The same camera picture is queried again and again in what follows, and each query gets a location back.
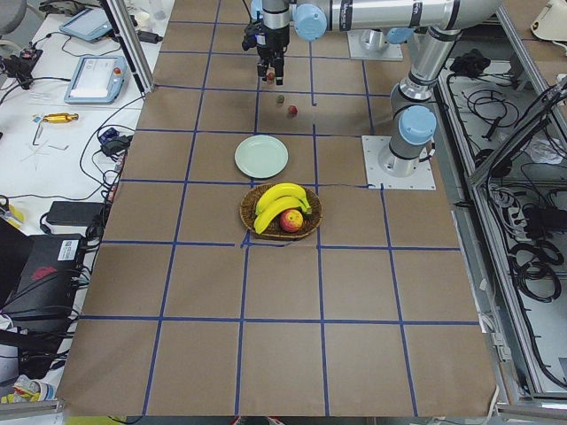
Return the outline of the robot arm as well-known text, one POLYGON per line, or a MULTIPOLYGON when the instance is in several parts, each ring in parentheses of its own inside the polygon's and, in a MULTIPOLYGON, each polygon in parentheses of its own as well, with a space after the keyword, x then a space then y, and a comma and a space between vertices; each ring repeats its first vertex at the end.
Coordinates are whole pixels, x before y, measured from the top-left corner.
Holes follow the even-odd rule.
POLYGON ((393 133, 378 161, 393 177, 405 178, 417 169, 423 149, 435 134, 437 118, 426 103, 432 98, 440 70, 461 32, 429 27, 408 75, 392 89, 393 133))
POLYGON ((483 22, 500 6, 500 1, 263 1, 246 35, 259 55, 258 76, 264 80, 273 68, 281 85, 290 27, 308 42, 330 31, 425 27, 416 59, 398 85, 404 97, 421 102, 431 96, 463 29, 483 22))

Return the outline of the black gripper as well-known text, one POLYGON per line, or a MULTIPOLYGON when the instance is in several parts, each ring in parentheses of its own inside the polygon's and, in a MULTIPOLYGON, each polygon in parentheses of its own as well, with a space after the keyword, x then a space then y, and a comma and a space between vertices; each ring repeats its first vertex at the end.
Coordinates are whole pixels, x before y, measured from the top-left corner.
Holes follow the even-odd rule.
POLYGON ((271 29, 261 26, 256 35, 256 49, 259 55, 257 74, 266 78, 268 68, 275 70, 276 85, 284 84, 284 53, 290 41, 290 27, 271 29))

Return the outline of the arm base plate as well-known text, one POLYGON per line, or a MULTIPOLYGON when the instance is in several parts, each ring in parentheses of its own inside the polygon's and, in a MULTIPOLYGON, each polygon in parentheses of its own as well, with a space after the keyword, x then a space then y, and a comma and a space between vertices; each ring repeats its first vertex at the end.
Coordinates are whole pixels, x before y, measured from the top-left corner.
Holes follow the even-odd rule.
POLYGON ((399 44, 388 43, 382 31, 351 30, 347 33, 351 59, 400 62, 403 53, 399 44))
POLYGON ((419 158, 401 159, 392 153, 390 140, 387 135, 361 138, 367 185, 371 189, 435 190, 426 149, 419 158))

